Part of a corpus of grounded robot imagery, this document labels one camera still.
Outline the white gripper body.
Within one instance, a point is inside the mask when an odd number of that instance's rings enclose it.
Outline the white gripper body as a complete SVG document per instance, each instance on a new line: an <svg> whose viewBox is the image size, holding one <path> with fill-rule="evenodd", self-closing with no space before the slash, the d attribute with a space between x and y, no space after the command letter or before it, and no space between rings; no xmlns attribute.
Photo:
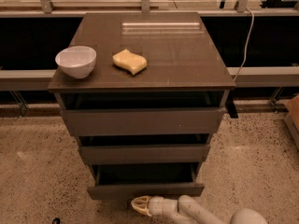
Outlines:
<svg viewBox="0 0 299 224"><path fill-rule="evenodd" d="M153 217L171 217L178 213L178 201L154 196L149 199L148 209Z"/></svg>

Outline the yellow ribbed gripper finger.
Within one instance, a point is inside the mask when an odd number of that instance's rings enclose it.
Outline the yellow ribbed gripper finger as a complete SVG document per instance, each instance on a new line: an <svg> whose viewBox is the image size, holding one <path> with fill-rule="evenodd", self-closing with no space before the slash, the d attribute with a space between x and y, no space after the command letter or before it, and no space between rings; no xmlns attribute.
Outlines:
<svg viewBox="0 0 299 224"><path fill-rule="evenodd" d="M150 196L136 197L131 200L131 206L136 212L144 216L150 217L151 213L149 210L149 202L150 202Z"/></svg>

